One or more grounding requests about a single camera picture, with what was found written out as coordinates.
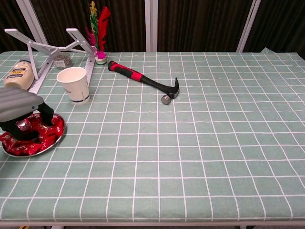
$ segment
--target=hammer head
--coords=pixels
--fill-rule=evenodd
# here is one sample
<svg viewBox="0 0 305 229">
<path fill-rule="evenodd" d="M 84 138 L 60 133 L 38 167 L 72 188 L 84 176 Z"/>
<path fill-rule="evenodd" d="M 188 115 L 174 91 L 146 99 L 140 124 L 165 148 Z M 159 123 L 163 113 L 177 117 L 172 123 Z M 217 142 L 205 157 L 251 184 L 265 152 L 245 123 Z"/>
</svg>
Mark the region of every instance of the hammer head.
<svg viewBox="0 0 305 229">
<path fill-rule="evenodd" d="M 161 98 L 161 102 L 164 105 L 168 105 L 172 99 L 178 96 L 179 91 L 179 83 L 177 78 L 175 78 L 175 87 L 168 87 L 168 93 Z"/>
</svg>

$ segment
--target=metal stand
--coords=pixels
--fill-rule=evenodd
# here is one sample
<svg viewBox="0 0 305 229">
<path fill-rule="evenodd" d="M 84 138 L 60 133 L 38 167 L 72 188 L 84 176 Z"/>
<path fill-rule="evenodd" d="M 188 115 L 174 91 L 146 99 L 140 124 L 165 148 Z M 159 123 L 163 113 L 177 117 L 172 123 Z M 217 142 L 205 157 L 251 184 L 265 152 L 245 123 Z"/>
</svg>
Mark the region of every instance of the metal stand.
<svg viewBox="0 0 305 229">
<path fill-rule="evenodd" d="M 17 29 L 5 29 L 4 31 L 9 35 L 13 36 L 14 38 L 18 39 L 19 41 L 27 44 L 28 46 L 30 61 L 35 77 L 35 81 L 31 86 L 31 88 L 29 89 L 29 92 L 33 92 L 35 94 L 38 92 L 43 80 L 45 79 L 46 75 L 48 74 L 53 64 L 53 56 L 59 53 L 60 51 L 80 52 L 88 55 L 85 69 L 87 71 L 87 82 L 88 83 L 90 82 L 95 63 L 94 49 L 89 45 L 89 43 L 86 41 L 83 35 L 78 31 L 78 29 L 66 29 L 67 33 L 75 40 L 66 47 L 56 47 L 52 45 L 37 43 L 32 39 L 28 38 L 27 36 L 25 36 L 24 34 L 22 34 L 21 32 L 19 32 Z M 77 45 L 80 45 L 84 49 L 84 51 L 74 49 L 74 47 Z M 48 56 L 47 60 L 42 64 L 38 72 L 36 71 L 32 48 Z"/>
</svg>

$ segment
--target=red hammer handle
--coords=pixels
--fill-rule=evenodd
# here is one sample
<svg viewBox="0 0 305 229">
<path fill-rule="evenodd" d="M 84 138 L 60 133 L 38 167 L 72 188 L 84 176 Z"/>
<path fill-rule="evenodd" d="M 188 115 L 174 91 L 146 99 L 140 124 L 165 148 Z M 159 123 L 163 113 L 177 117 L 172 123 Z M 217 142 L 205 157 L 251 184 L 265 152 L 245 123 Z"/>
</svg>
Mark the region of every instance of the red hammer handle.
<svg viewBox="0 0 305 229">
<path fill-rule="evenodd" d="M 131 78 L 133 80 L 136 80 L 136 81 L 141 81 L 141 78 L 144 76 L 142 73 L 139 73 L 135 70 L 132 70 L 130 68 L 127 68 L 119 63 L 116 63 L 114 61 L 110 61 L 108 63 L 108 70 L 109 71 L 114 71 L 114 72 L 117 72 L 117 73 L 120 73 L 128 78 Z"/>
</svg>

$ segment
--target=label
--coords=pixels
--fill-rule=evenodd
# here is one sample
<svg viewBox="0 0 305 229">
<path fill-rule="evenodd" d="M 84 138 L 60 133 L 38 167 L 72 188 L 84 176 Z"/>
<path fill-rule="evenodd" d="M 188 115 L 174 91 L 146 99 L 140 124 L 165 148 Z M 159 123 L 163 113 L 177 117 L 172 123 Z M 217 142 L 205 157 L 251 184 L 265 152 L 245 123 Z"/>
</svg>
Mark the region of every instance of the label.
<svg viewBox="0 0 305 229">
<path fill-rule="evenodd" d="M 8 74 L 6 79 L 22 77 L 27 72 L 28 70 L 26 68 L 15 68 Z"/>
<path fill-rule="evenodd" d="M 59 67 L 59 68 L 64 68 L 64 67 L 66 67 L 66 64 L 65 64 L 65 61 L 64 61 L 64 60 L 61 60 L 61 61 L 54 61 L 54 64 L 56 65 L 56 67 Z"/>
<path fill-rule="evenodd" d="M 65 88 L 64 88 L 64 89 L 65 89 Z M 66 91 L 66 93 L 72 93 L 72 92 L 68 91 L 68 89 L 65 89 L 65 91 Z"/>
</svg>

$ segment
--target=red snack package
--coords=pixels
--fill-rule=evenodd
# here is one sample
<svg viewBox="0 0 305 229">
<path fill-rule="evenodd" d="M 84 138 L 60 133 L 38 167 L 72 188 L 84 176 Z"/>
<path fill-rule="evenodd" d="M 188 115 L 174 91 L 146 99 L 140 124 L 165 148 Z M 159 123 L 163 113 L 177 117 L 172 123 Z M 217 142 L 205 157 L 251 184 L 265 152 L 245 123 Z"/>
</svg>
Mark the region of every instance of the red snack package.
<svg viewBox="0 0 305 229">
<path fill-rule="evenodd" d="M 26 149 L 27 146 L 19 146 L 19 147 L 15 147 L 13 149 L 10 150 L 11 154 L 14 154 L 15 156 L 20 156 L 21 154 L 23 154 L 24 150 Z"/>
<path fill-rule="evenodd" d="M 56 133 L 56 130 L 53 126 L 45 126 L 42 123 L 38 124 L 33 124 L 33 129 L 37 130 L 40 135 L 45 136 L 45 135 L 52 135 Z"/>
<path fill-rule="evenodd" d="M 59 116 L 54 115 L 53 118 L 52 118 L 52 124 L 53 124 L 53 125 L 57 125 L 57 123 L 58 123 L 59 121 L 62 121 L 62 119 L 61 119 Z"/>
<path fill-rule="evenodd" d="M 11 149 L 10 140 L 3 140 L 3 141 L 2 141 L 2 146 L 3 146 L 6 150 Z"/>
<path fill-rule="evenodd" d="M 60 137 L 63 135 L 63 121 L 60 120 L 56 125 L 56 136 Z"/>
<path fill-rule="evenodd" d="M 37 143 L 28 144 L 25 147 L 23 152 L 28 155 L 33 155 L 33 154 L 37 153 L 41 147 L 42 147 L 42 144 L 37 144 Z"/>
<path fill-rule="evenodd" d="M 45 136 L 42 136 L 42 135 L 38 136 L 38 139 L 39 139 L 40 142 L 43 142 L 44 138 L 45 138 Z"/>
<path fill-rule="evenodd" d="M 33 113 L 31 114 L 28 118 L 30 123 L 35 122 L 35 121 L 42 121 L 42 117 L 40 113 Z"/>
<path fill-rule="evenodd" d="M 32 125 L 31 125 L 30 121 L 26 118 L 26 119 L 24 119 L 23 122 L 24 122 L 24 124 L 21 126 L 18 126 L 18 128 L 24 133 L 32 132 Z"/>
<path fill-rule="evenodd" d="M 18 140 L 16 140 L 13 137 L 6 139 L 6 141 L 5 141 L 6 149 L 8 151 L 10 151 L 11 149 L 13 149 L 15 147 L 17 142 L 18 142 Z"/>
<path fill-rule="evenodd" d="M 57 139 L 56 135 L 44 136 L 44 140 L 41 143 L 42 144 L 41 151 L 53 145 L 56 139 Z"/>
<path fill-rule="evenodd" d="M 4 141 L 9 138 L 12 138 L 12 137 L 8 132 L 4 132 L 3 134 L 0 135 L 0 141 Z"/>
<path fill-rule="evenodd" d="M 28 144 L 34 143 L 32 140 L 29 141 L 14 141 L 14 147 L 19 147 L 19 146 L 26 146 Z"/>
</svg>

